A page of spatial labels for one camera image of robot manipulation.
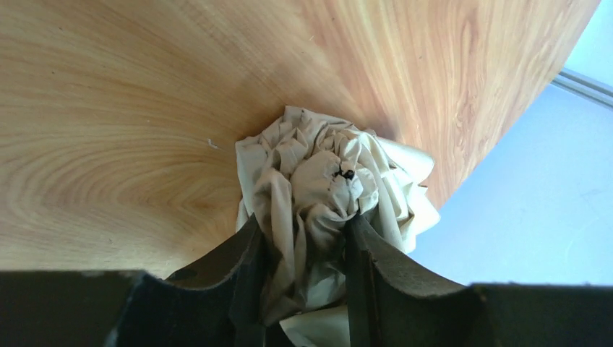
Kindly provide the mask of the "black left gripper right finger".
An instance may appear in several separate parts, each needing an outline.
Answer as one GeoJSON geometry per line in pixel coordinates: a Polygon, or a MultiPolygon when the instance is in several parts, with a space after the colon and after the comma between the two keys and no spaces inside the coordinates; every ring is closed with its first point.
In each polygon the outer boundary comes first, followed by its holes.
{"type": "Polygon", "coordinates": [[[427,270],[358,216],[344,228],[352,346],[467,346],[484,308],[469,288],[427,270]]]}

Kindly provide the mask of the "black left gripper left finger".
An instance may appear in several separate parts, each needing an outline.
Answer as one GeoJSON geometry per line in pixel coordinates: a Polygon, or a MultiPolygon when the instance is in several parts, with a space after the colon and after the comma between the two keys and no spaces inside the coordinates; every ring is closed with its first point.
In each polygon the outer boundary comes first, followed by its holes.
{"type": "Polygon", "coordinates": [[[105,346],[263,346],[265,237],[251,216],[204,257],[161,280],[141,272],[105,346]]]}

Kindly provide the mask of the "beige umbrella with black shaft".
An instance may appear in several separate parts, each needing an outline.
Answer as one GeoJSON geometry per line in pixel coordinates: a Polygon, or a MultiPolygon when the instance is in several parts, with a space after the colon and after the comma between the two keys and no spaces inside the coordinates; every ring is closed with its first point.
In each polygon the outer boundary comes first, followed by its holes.
{"type": "Polygon", "coordinates": [[[262,321],[279,324],[295,346],[348,346],[342,230],[361,216],[412,252],[417,236],[440,221],[424,186],[432,157],[295,106],[235,149],[236,225],[255,218],[271,256],[262,321]]]}

